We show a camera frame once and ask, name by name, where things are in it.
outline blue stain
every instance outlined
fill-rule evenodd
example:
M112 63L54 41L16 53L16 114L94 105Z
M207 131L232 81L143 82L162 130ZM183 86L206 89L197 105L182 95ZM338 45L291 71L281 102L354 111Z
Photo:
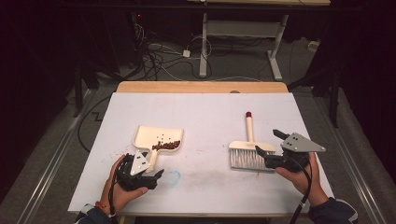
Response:
M181 178L181 174L178 171L171 171L169 173L167 180L169 184L171 184L171 186L174 188L175 186L177 186L180 178Z

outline hand broom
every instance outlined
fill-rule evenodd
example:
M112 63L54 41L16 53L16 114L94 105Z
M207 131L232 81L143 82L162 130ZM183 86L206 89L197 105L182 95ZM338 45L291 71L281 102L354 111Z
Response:
M275 147L268 143L254 142L253 122L250 112L246 113L246 120L247 142L233 141L229 145L231 168L273 172L274 169L265 167L264 158L257 154L255 146L265 150L268 154L274 154L276 152Z

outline desk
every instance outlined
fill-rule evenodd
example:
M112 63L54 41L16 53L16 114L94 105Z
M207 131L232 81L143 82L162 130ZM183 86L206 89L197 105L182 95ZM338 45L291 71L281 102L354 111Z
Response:
M228 93L230 90L268 93ZM253 115L256 141L273 144L278 154L281 140L273 136L274 128L308 136L297 104L282 83L121 83L111 98L68 211L78 212L85 203L100 197L111 165L121 154L134 154L132 139L137 126L147 125L183 129L181 146L173 154L158 156L156 167L165 170L158 187L129 203L121 215L291 216L302 195L289 181L275 173L230 168L228 145L246 139L247 111ZM321 184L332 196L319 167Z
M208 3L243 3L253 5L303 5L305 7L328 6L330 0L206 0ZM283 32L286 28L286 22L289 15L283 15L280 22L263 22L263 21L210 21L207 13L203 17L202 31L202 51L200 62L200 77L206 77L207 53L206 43L208 35L232 35L232 36L251 36L251 37L274 37L275 43L273 49L267 51L267 57L277 81L282 80L279 67L276 62L276 53L282 40Z

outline brush handle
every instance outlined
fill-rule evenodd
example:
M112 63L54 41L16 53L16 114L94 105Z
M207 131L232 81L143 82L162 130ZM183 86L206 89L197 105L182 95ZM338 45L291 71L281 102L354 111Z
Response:
M158 150L153 149L149 155L149 168L146 170L146 173L152 172L155 170L155 162L157 161Z
M254 142L253 121L251 119L251 113L250 112L247 112L247 140L249 142Z

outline hand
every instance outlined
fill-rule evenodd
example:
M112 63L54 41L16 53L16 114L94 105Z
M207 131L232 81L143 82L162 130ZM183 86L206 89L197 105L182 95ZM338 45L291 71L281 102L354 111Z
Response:
M110 190L111 187L111 181L113 180L113 175L116 170L117 165L120 163L120 161L124 158L125 156L122 155L112 166L111 171L110 171L110 176L108 177L108 180L105 183L105 187L103 188L102 192L102 198L100 200L101 205L103 205L103 211L107 214L110 215L110 203L108 201L108 191ZM128 202L142 196L146 192L148 192L148 188L140 188L140 189L135 189L131 191L126 191L124 190L118 183L114 185L113 189L113 206L115 209L116 214L121 211Z
M305 170L312 177L312 185L308 201L312 206L317 206L321 203L327 202L329 198L320 185L319 168L315 152L309 152L309 162L311 163L312 174L309 165L305 167ZM306 193L308 189L308 180L306 179L304 172L300 171L298 173L293 173L282 167L276 167L276 172L288 179L302 194Z

